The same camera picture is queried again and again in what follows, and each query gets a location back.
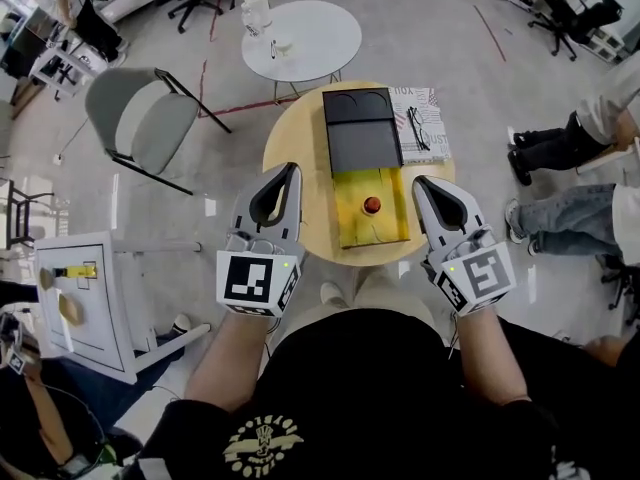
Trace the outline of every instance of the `round wooden table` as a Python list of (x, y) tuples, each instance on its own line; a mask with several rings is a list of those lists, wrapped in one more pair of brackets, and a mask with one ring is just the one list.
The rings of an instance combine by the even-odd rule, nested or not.
[(327, 261), (365, 267), (384, 265), (415, 252), (426, 243), (413, 203), (412, 184), (421, 174), (455, 181), (453, 160), (416, 164), (402, 168), (410, 240), (342, 249), (338, 243), (338, 220), (329, 164), (329, 144), (322, 93), (338, 89), (385, 87), (376, 82), (346, 81), (308, 92), (280, 116), (271, 130), (262, 160), (263, 170), (295, 162), (302, 171), (302, 223), (299, 241), (307, 250)]

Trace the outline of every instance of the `book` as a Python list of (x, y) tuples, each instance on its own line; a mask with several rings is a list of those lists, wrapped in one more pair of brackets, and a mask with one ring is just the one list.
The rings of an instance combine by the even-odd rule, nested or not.
[(434, 89), (389, 87), (402, 164), (443, 162), (449, 141)]

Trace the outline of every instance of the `person's hand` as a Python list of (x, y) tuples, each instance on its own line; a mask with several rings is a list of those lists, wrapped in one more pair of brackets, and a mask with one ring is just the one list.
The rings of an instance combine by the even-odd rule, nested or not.
[(598, 361), (615, 368), (627, 342), (623, 338), (603, 336), (587, 343), (584, 350)]

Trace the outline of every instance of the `gray pants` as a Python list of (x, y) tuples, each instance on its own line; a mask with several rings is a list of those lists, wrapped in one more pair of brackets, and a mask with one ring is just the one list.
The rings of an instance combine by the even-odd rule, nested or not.
[(518, 206), (509, 224), (537, 241), (548, 254), (622, 256), (613, 237), (615, 184), (573, 187), (556, 196)]

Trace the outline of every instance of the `gray folding chair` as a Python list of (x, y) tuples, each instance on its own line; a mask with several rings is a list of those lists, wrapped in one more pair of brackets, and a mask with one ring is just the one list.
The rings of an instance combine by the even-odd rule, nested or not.
[[(171, 92), (156, 101), (142, 118), (133, 137), (131, 155), (119, 153), (116, 131), (122, 114), (140, 89), (159, 80)], [(170, 73), (161, 69), (108, 69), (89, 87), (84, 107), (111, 160), (189, 195), (193, 195), (193, 192), (157, 175), (164, 171), (176, 154), (196, 119), (198, 108), (224, 131), (231, 133), (200, 100)]]

